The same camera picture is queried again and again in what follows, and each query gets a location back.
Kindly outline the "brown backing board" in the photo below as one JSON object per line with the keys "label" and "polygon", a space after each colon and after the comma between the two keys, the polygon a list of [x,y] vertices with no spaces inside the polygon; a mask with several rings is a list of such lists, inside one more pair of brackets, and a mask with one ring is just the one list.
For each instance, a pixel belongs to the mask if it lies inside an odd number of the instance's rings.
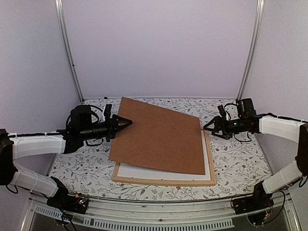
{"label": "brown backing board", "polygon": [[133,123],[112,140],[109,160],[170,172],[205,174],[198,117],[125,97],[118,115]]}

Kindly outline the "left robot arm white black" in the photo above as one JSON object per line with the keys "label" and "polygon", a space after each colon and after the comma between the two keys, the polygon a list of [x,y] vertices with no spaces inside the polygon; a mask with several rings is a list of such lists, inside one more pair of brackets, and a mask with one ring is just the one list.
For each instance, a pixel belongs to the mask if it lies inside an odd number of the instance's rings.
{"label": "left robot arm white black", "polygon": [[89,140],[110,141],[133,122],[118,115],[103,116],[104,120],[92,121],[93,113],[70,115],[65,129],[51,133],[13,134],[0,131],[0,184],[13,185],[35,191],[53,199],[61,208],[71,205],[66,186],[57,178],[46,177],[14,161],[22,157],[41,154],[70,154]]}

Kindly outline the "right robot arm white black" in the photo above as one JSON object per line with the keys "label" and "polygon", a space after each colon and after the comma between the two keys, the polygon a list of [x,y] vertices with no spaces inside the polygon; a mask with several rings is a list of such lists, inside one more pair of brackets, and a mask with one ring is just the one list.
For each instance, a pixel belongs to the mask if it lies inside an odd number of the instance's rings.
{"label": "right robot arm white black", "polygon": [[219,115],[203,129],[225,140],[242,132],[258,134],[257,140],[263,150],[274,152],[273,157],[266,157],[276,172],[255,187],[256,194],[249,198],[253,210],[259,210],[267,203],[267,195],[308,175],[308,123],[304,120],[271,113],[241,115],[232,120]]}

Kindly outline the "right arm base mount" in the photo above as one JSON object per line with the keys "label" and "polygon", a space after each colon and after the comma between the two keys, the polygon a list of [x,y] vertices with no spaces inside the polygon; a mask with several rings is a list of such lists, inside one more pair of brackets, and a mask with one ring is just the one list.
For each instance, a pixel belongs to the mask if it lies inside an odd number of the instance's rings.
{"label": "right arm base mount", "polygon": [[231,199],[231,207],[237,215],[263,210],[247,216],[248,221],[254,226],[261,226],[266,223],[273,212],[273,206],[272,193],[266,194],[263,189],[254,189],[251,196]]}

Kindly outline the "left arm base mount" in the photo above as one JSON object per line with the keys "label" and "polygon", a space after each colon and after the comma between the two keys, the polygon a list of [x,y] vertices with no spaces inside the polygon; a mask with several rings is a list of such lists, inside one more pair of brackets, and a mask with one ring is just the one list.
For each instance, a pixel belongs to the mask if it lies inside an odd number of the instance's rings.
{"label": "left arm base mount", "polygon": [[82,193],[70,195],[68,189],[64,187],[58,187],[56,194],[53,197],[49,197],[47,205],[57,208],[60,211],[69,211],[78,214],[86,214],[89,204],[89,198]]}

